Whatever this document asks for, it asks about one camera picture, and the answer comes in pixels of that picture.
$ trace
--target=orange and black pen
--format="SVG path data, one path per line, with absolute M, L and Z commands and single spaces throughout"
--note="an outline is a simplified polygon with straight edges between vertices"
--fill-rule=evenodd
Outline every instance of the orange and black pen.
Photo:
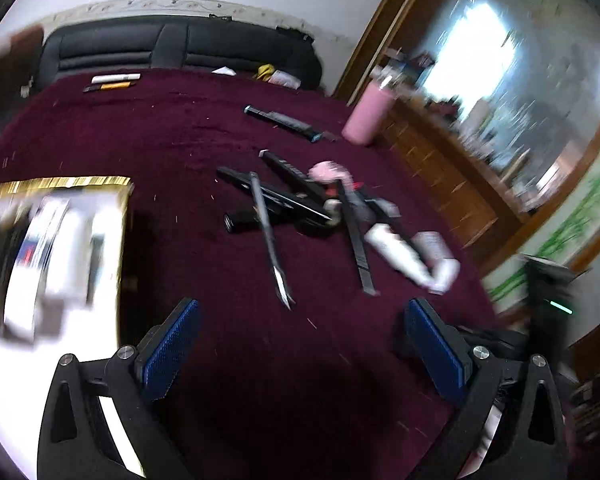
M 113 90 L 114 88 L 129 88 L 136 83 L 133 81 L 123 81 L 122 83 L 103 83 L 101 85 L 91 85 L 84 88 L 83 92 L 95 92 L 98 90 Z

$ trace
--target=wooden dresser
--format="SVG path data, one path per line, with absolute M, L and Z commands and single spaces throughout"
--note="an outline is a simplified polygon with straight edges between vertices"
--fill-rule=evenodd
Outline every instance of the wooden dresser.
M 429 187 L 434 207 L 479 267 L 529 220 L 493 170 L 423 108 L 396 101 L 382 134 Z

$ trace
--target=maroon bedspread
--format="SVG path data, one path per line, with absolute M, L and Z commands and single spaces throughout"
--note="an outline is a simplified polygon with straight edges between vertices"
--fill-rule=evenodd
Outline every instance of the maroon bedspread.
M 310 144 L 242 113 L 251 104 L 339 132 L 349 110 L 313 92 L 213 74 L 145 72 L 134 88 L 83 94 L 89 76 L 35 97 L 0 138 L 0 182 L 41 176 L 130 176 L 134 228 L 125 243 L 138 293 L 123 294 L 120 332 L 138 342 L 183 296 L 203 309 L 194 344 L 160 418 L 192 470 L 208 479 L 403 479 L 451 409 L 417 362 L 390 352 L 397 313 L 426 297 L 451 323 L 493 325 L 468 255 L 394 156 L 344 140 Z M 344 233 L 328 240 L 276 227 L 297 306 L 276 298 L 262 234 L 229 235 L 228 210 L 251 200 L 217 166 L 257 170 L 270 149 L 302 170 L 336 160 L 395 202 L 411 234 L 436 230 L 462 263 L 444 296 L 430 296 L 372 249 L 381 295 L 360 284 Z

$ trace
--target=pink object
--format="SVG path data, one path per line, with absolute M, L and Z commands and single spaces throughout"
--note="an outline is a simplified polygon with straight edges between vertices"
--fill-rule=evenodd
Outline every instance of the pink object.
M 352 144 L 366 146 L 374 140 L 380 122 L 393 106 L 397 95 L 389 88 L 380 88 L 377 81 L 366 86 L 360 101 L 353 108 L 342 136 Z
M 331 184 L 336 180 L 341 180 L 347 191 L 353 191 L 354 189 L 353 178 L 349 171 L 347 171 L 347 168 L 332 160 L 318 162 L 318 164 L 309 170 L 308 174 L 309 178 L 320 182 L 320 184 Z

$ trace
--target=silver pen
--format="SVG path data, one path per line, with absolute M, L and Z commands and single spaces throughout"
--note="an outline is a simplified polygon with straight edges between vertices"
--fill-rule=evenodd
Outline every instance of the silver pen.
M 280 266 L 280 259 L 278 258 L 278 252 L 276 251 L 275 240 L 273 237 L 273 229 L 269 222 L 269 214 L 267 213 L 267 206 L 264 203 L 264 197 L 262 195 L 262 188 L 260 187 L 260 178 L 255 171 L 251 171 L 249 174 L 251 179 L 251 193 L 253 195 L 253 201 L 255 202 L 255 209 L 258 215 L 258 221 L 264 234 L 264 240 L 267 245 L 267 252 L 269 253 L 269 259 L 271 261 L 271 270 L 273 277 L 276 280 L 276 294 L 280 298 L 280 301 L 291 310 L 291 304 L 295 301 L 291 298 L 291 291 L 289 286 L 286 284 L 285 273 Z

